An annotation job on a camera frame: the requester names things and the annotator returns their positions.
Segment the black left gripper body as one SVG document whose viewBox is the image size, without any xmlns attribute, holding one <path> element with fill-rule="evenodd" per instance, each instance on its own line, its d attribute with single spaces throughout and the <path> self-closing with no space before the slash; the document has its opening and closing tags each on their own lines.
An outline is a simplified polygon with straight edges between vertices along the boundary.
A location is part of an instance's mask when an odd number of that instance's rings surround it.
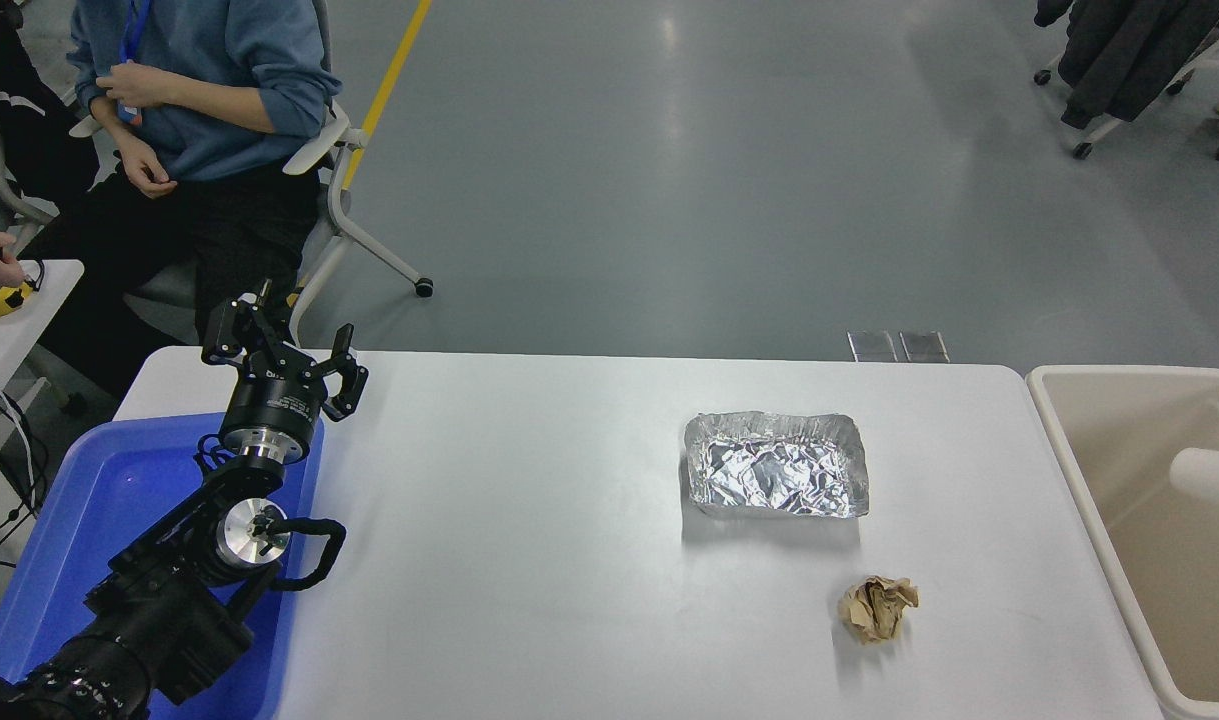
<svg viewBox="0 0 1219 720">
<path fill-rule="evenodd" d="M 271 372 L 238 372 L 236 386 L 221 424 L 224 441 L 247 430 L 267 429 L 294 441 L 311 441 L 325 400 L 325 383 L 304 383 Z"/>
</svg>

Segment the person's right hand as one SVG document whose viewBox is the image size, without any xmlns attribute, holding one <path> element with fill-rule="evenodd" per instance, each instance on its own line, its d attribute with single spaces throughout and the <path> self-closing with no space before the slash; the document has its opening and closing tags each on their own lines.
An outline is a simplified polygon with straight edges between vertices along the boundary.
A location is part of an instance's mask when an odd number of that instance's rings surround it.
<svg viewBox="0 0 1219 720">
<path fill-rule="evenodd" d="M 147 199 L 161 199 L 176 191 L 178 182 L 165 171 L 156 151 L 133 133 L 112 133 L 119 167 L 126 179 Z"/>
</svg>

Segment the person's left hand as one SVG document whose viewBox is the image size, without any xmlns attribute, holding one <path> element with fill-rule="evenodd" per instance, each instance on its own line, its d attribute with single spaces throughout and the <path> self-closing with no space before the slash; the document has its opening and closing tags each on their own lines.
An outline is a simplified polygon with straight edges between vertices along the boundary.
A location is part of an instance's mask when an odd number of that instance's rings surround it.
<svg viewBox="0 0 1219 720">
<path fill-rule="evenodd" d="M 106 74 L 94 80 L 105 94 L 129 108 L 160 108 L 169 104 L 173 93 L 174 73 L 167 69 L 149 67 L 149 65 L 124 63 L 112 65 Z"/>
</svg>

